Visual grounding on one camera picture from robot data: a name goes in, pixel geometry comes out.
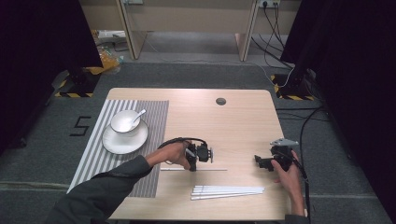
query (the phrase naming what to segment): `chopsticks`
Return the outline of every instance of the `chopsticks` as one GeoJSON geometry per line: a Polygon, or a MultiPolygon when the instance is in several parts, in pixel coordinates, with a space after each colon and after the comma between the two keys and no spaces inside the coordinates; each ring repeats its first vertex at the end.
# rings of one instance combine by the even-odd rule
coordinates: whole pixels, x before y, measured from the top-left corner
{"type": "Polygon", "coordinates": [[[252,194],[262,194],[264,187],[235,187],[235,186],[202,186],[197,185],[191,193],[191,200],[229,198],[246,196],[252,194]]]}

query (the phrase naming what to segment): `striped placemat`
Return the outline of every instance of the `striped placemat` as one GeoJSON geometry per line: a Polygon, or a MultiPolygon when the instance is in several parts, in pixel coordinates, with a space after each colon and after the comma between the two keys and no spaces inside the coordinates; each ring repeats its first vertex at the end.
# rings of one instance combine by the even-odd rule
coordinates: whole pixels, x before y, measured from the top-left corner
{"type": "MultiPolygon", "coordinates": [[[[168,101],[106,100],[68,191],[96,174],[111,170],[137,155],[146,156],[156,150],[163,143],[168,106],[168,101]],[[147,110],[141,119],[148,125],[148,140],[141,148],[132,153],[124,155],[111,153],[103,147],[102,134],[118,112],[130,109],[137,112],[142,109],[147,110]]],[[[129,196],[154,198],[157,192],[159,172],[160,166],[154,166],[148,176],[140,179],[134,185],[134,190],[129,196]]]]}

